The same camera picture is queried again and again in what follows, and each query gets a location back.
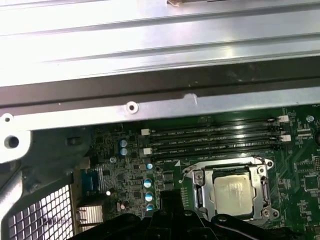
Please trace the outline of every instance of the ram slot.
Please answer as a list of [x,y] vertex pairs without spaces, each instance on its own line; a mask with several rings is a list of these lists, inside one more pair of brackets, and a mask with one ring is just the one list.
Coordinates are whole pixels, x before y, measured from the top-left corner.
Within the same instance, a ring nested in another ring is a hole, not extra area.
[[258,153],[260,151],[266,151],[266,150],[281,150],[282,145],[281,144],[267,144],[267,145],[258,145],[258,146],[250,146],[250,147],[239,147],[239,148],[230,148],[230,149],[220,149],[215,150],[214,152],[203,152],[199,154],[193,154],[193,155],[166,155],[166,156],[158,156],[153,157],[152,160],[159,163],[164,163],[167,161],[204,161],[204,160],[214,160],[214,159],[220,159],[221,157],[233,157],[237,158],[238,154],[243,153],[250,153],[249,155],[253,155],[253,153]]
[[151,134],[149,136],[150,141],[158,142],[167,139],[179,139],[188,138],[192,136],[209,136],[209,135],[227,135],[234,134],[235,132],[248,133],[248,132],[258,132],[258,131],[280,131],[281,127],[273,126],[269,123],[265,125],[230,125],[230,126],[219,126],[219,127],[196,127],[193,129],[181,129],[181,130],[171,130],[162,131],[158,133]]
[[154,143],[150,143],[147,147],[152,149],[169,149],[177,148],[180,146],[200,146],[200,145],[212,145],[217,143],[233,143],[236,141],[257,141],[268,139],[279,139],[280,132],[257,131],[257,132],[237,132],[236,134],[215,135],[215,136],[192,136],[179,139],[166,139],[159,140]]
[[[207,128],[207,127],[225,127],[225,126],[238,126],[238,125],[250,125],[250,124],[257,124],[257,125],[272,125],[273,123],[277,122],[277,118],[254,118],[254,119],[245,119],[245,120],[235,120],[235,121],[224,121],[219,123],[206,123],[201,124],[198,123],[197,126],[199,128]],[[195,129],[195,125],[189,125],[189,126],[173,126],[173,127],[166,127],[165,129],[153,129],[151,130],[151,133],[165,133],[170,131],[187,131]]]
[[256,142],[239,142],[239,143],[228,143],[228,144],[215,144],[215,145],[205,145],[205,146],[191,146],[191,147],[180,147],[168,150],[158,150],[152,152],[152,156],[159,158],[175,158],[175,157],[187,157],[187,156],[197,156],[203,153],[213,154],[216,151],[221,150],[236,150],[238,148],[248,148],[256,146],[272,145],[274,141],[256,141]]

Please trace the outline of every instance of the cpu socket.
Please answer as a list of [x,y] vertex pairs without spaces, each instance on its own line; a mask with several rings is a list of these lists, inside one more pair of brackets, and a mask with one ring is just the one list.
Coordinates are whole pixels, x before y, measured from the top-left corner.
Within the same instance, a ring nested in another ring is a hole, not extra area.
[[210,221],[228,214],[254,225],[279,217],[271,206],[268,170],[274,162],[260,157],[203,161],[183,170],[192,179],[197,210]]

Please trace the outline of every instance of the vent grille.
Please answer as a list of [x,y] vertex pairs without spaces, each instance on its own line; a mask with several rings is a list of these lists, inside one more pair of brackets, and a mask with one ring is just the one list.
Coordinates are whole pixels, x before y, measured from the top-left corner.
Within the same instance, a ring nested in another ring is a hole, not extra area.
[[68,185],[9,218],[10,240],[66,240],[73,235]]

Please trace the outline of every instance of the motherboard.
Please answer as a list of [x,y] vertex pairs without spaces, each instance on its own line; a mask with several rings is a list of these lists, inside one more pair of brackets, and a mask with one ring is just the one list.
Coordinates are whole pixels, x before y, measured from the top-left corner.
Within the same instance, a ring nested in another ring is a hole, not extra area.
[[320,104],[95,126],[82,195],[103,218],[143,217],[161,191],[208,219],[229,214],[320,240]]

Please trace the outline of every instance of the metal rail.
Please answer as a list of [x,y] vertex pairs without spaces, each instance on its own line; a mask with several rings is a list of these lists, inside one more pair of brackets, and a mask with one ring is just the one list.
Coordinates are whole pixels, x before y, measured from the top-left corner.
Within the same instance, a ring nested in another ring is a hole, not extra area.
[[320,53],[320,0],[3,0],[0,22],[0,87]]

